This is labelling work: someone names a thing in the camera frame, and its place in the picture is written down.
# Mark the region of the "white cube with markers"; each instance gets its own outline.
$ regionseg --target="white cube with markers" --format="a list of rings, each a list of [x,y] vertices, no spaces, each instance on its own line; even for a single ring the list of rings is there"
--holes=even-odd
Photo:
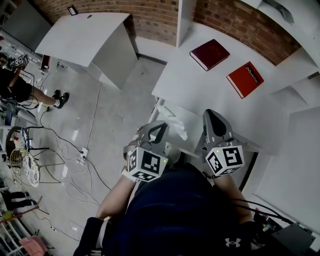
[[[137,147],[129,155],[128,174],[138,180],[151,182],[162,175],[167,162],[167,158]]]
[[[232,174],[245,165],[244,152],[240,145],[214,147],[205,160],[215,176]]]

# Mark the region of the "concrete floor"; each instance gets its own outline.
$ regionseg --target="concrete floor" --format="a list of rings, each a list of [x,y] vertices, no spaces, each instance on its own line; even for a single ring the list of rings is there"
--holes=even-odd
[[[70,99],[62,109],[53,108],[52,111],[45,113],[41,121],[44,126],[51,127],[59,136],[70,140],[79,149],[86,147],[88,142],[88,159],[93,162],[106,185],[112,188],[120,178],[125,164],[123,146],[130,142],[136,130],[150,117],[156,102],[151,92],[164,67],[162,64],[140,58],[121,91],[101,85],[89,142],[88,137],[93,122],[99,82],[89,74],[77,74],[72,70],[59,68],[44,82],[44,91],[47,90],[46,94],[51,96],[54,90],[60,89],[62,93],[69,92]],[[35,80],[41,76],[37,68],[32,64],[27,67],[27,71],[36,75]],[[45,108],[42,106],[39,112],[34,110],[33,113],[40,118],[44,111]],[[35,200],[43,196],[40,208],[49,215],[38,210],[35,213],[40,219],[49,219],[50,223],[47,219],[38,219],[34,213],[24,215],[22,221],[32,233],[40,230],[39,235],[47,241],[50,247],[55,247],[51,251],[53,255],[71,256],[78,246],[76,240],[80,239],[87,218],[95,216],[97,212],[98,206],[95,200],[101,202],[109,189],[99,180],[95,170],[88,163],[92,177],[91,195],[93,198],[88,194],[80,193],[70,184],[72,177],[74,184],[81,190],[87,193],[90,191],[90,174],[85,172],[86,166],[76,163],[75,160],[80,153],[62,140],[56,141],[50,130],[37,129],[30,133],[30,137],[34,139],[34,145],[50,147],[57,152],[63,151],[65,164],[48,168],[61,183],[41,183],[34,188],[26,185],[28,181],[25,176],[21,177],[26,184],[17,187],[9,179],[6,181],[12,191],[28,191]],[[49,164],[60,163],[61,160],[54,157],[53,154],[48,154],[42,156],[41,161]],[[9,173],[5,165],[2,170]],[[242,181],[245,168],[243,170],[237,175],[234,174],[238,177],[236,178],[237,184]],[[55,182],[44,168],[41,169],[40,181]],[[51,226],[60,231],[55,232]]]

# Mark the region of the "red book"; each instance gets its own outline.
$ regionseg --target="red book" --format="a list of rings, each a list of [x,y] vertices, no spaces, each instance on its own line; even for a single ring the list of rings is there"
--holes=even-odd
[[[205,71],[212,69],[229,55],[230,53],[215,39],[190,51],[190,56],[194,58]]]
[[[263,78],[250,61],[233,71],[226,78],[232,84],[241,99],[248,96],[264,82]]]

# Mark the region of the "pink object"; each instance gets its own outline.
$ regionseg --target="pink object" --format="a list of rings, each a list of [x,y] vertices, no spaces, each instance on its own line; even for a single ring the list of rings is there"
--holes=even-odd
[[[44,256],[48,251],[47,247],[36,235],[23,238],[19,241],[19,243],[23,246],[23,248],[28,252],[30,256]]]

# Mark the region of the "brick wall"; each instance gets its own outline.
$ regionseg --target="brick wall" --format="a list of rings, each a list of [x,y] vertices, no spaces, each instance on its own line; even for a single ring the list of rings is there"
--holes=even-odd
[[[274,65],[301,47],[276,22],[239,0],[196,0],[193,17],[249,46]]]
[[[33,0],[50,21],[69,15],[73,5],[78,13],[117,12],[131,16],[124,25],[131,36],[176,45],[179,0]]]

